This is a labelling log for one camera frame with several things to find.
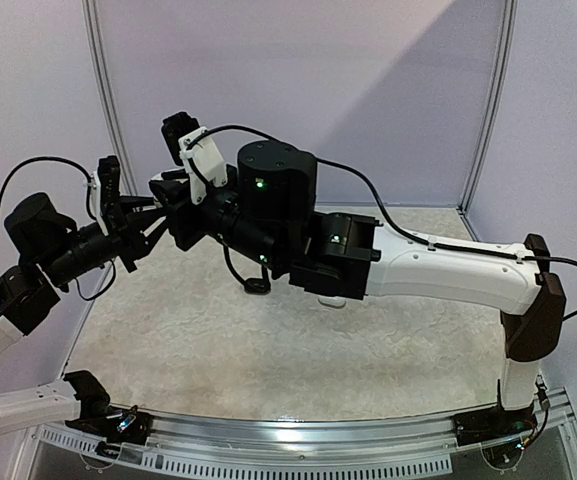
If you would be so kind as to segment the white oval charging case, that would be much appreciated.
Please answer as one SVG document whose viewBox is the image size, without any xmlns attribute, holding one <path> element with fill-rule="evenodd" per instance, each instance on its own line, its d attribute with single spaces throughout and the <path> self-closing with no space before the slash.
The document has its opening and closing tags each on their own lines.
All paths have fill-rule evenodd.
<svg viewBox="0 0 577 480">
<path fill-rule="evenodd" d="M 318 298 L 320 304 L 332 308 L 343 308 L 346 305 L 346 300 L 337 297 L 322 297 Z"/>
</svg>

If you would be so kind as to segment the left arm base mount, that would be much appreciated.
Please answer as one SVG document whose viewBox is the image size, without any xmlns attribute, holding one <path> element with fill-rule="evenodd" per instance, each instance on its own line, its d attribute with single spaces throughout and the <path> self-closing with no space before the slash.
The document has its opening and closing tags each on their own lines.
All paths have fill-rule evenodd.
<svg viewBox="0 0 577 480">
<path fill-rule="evenodd" d="M 82 406 L 80 417 L 65 421 L 71 429 L 102 437 L 107 443 L 145 445 L 154 417 L 137 405 L 120 408 L 97 400 Z"/>
</svg>

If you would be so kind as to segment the white case with black window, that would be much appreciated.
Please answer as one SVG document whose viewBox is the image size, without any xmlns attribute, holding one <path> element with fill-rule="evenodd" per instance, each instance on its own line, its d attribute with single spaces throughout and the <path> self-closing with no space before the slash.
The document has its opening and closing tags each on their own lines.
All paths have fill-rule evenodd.
<svg viewBox="0 0 577 480">
<path fill-rule="evenodd" d="M 168 204 L 167 184 L 163 179 L 162 174 L 154 175 L 148 183 L 149 189 L 152 193 L 154 202 L 160 207 Z"/>
</svg>

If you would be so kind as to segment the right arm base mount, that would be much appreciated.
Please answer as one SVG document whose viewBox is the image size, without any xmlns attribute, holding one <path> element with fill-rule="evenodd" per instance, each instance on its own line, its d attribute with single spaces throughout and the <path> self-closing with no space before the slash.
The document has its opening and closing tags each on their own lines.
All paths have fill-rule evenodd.
<svg viewBox="0 0 577 480">
<path fill-rule="evenodd" d="M 497 398 L 493 406 L 457 413 L 451 417 L 458 446 L 502 439 L 537 428 L 533 404 L 518 410 L 506 409 Z"/>
</svg>

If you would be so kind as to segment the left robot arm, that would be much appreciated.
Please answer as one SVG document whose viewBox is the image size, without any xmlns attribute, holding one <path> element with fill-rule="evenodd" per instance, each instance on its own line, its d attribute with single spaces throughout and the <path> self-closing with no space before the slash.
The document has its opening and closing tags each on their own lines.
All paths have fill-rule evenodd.
<svg viewBox="0 0 577 480">
<path fill-rule="evenodd" d="M 117 196 L 78 227 L 44 192 L 24 199 L 4 226 L 19 261 L 0 276 L 0 354 L 29 336 L 68 292 L 71 281 L 120 259 L 127 271 L 165 233 L 164 212 L 147 197 Z M 0 436 L 50 422 L 97 435 L 111 444 L 143 445 L 153 418 L 138 407 L 114 407 L 89 371 L 47 384 L 0 393 Z"/>
</svg>

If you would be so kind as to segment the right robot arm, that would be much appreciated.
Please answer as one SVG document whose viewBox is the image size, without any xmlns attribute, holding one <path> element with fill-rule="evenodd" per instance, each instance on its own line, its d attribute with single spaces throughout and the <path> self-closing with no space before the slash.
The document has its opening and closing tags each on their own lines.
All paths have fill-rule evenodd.
<svg viewBox="0 0 577 480">
<path fill-rule="evenodd" d="M 315 208 L 318 160 L 279 141 L 244 145 L 235 165 L 211 140 L 185 144 L 179 169 L 151 179 L 176 245 L 204 237 L 331 298 L 419 296 L 497 309 L 505 332 L 499 403 L 485 427 L 505 436 L 531 403 L 557 346 L 566 297 L 543 237 L 490 244 L 416 234 L 382 219 Z"/>
</svg>

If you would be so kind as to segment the black oval charging case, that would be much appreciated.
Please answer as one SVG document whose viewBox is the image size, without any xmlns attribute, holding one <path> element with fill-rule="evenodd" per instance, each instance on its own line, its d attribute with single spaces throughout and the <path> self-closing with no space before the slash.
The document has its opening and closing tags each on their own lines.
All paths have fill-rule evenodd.
<svg viewBox="0 0 577 480">
<path fill-rule="evenodd" d="M 271 291 L 271 285 L 263 278 L 249 278 L 244 281 L 244 291 L 251 295 L 266 295 Z"/>
</svg>

